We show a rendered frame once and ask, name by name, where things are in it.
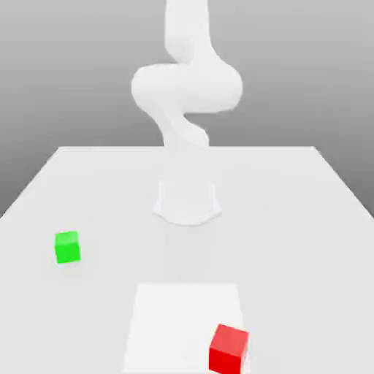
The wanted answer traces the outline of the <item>small green cube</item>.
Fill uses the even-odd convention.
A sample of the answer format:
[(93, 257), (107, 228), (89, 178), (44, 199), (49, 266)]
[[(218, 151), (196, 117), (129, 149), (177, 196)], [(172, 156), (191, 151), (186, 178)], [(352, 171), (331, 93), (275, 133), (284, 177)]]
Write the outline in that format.
[(58, 232), (55, 235), (54, 248), (58, 264), (80, 261), (80, 244), (77, 231)]

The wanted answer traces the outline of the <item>small red cube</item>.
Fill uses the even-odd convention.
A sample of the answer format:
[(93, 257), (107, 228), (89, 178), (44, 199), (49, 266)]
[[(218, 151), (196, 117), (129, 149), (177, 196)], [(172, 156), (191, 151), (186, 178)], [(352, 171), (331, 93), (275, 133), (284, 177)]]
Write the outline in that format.
[(243, 374), (249, 333), (219, 324), (209, 347), (208, 368), (218, 374)]

